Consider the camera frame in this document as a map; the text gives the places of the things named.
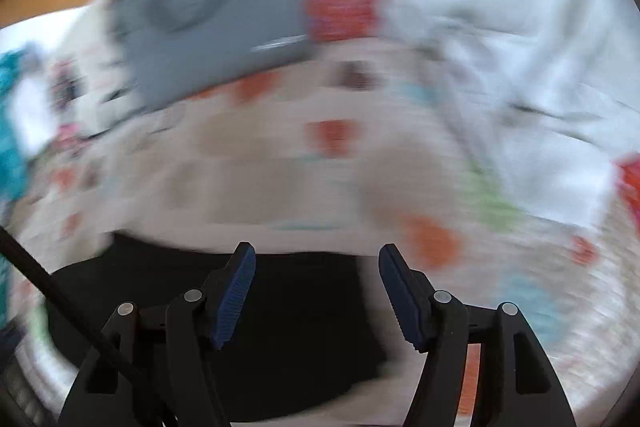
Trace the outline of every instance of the green pattern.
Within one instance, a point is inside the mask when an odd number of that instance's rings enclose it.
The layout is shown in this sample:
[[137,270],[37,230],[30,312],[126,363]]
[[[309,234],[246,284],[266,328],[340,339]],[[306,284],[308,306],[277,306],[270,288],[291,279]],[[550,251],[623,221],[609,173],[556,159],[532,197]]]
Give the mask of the green pattern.
[[490,175],[471,164],[465,183],[465,200],[482,224],[494,232],[511,232],[522,215],[498,191]]

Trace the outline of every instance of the teal fabric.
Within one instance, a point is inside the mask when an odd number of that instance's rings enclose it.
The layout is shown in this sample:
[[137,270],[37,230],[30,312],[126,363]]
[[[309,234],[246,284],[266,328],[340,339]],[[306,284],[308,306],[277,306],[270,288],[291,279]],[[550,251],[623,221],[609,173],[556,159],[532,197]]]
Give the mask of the teal fabric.
[[6,115],[7,95],[19,76],[20,53],[0,57],[0,196],[14,201],[27,188],[27,167]]

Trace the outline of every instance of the white cloth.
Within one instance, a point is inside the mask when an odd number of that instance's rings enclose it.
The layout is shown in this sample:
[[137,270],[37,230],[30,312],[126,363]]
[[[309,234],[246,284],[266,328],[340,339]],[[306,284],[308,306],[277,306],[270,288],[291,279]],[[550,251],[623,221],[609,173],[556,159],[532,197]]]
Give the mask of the white cloth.
[[505,195],[596,229],[640,150],[633,0],[381,0],[385,36],[436,48],[446,118]]
[[72,108],[66,115],[83,136],[110,130],[140,107],[130,90],[129,70],[113,38],[110,5],[113,0],[90,0],[49,54],[51,82],[57,82],[61,63],[69,62],[79,83]]
[[7,118],[14,128],[20,153],[27,159],[35,157],[54,139],[58,121],[44,74],[20,79],[9,95]]
[[0,29],[0,52],[23,48],[29,42],[39,45],[44,54],[54,51],[78,20],[86,6],[60,10],[26,19]]

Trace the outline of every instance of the floral blanket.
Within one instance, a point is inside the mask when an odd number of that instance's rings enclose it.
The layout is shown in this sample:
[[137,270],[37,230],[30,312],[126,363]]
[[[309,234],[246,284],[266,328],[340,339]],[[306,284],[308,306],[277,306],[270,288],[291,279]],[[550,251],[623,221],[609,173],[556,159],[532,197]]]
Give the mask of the floral blanket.
[[[466,303],[516,303],[580,426],[602,420],[638,362],[640,245],[624,203],[612,201],[588,239],[519,212],[440,121],[427,58],[398,44],[325,44],[314,60],[134,118],[47,169],[19,240],[50,271],[96,255],[117,229],[198,250],[250,241],[258,253],[362,256],[372,323],[396,356],[384,378],[283,425],[402,423],[424,356],[402,339],[380,283],[385,243]],[[14,311],[31,330],[20,361],[60,410],[75,368],[52,347],[38,302],[18,279]],[[478,356],[471,346],[460,425]]]

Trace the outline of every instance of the blue pattern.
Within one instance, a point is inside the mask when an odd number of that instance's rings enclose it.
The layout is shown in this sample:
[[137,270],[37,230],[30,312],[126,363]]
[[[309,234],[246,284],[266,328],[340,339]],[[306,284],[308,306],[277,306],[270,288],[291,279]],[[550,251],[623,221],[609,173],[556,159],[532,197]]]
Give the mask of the blue pattern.
[[437,96],[433,87],[423,86],[417,82],[404,82],[396,88],[399,96],[408,98],[417,105],[429,107],[437,102]]
[[551,293],[533,278],[512,273],[502,280],[498,295],[495,306],[505,301],[516,304],[545,349],[562,339],[565,318]]

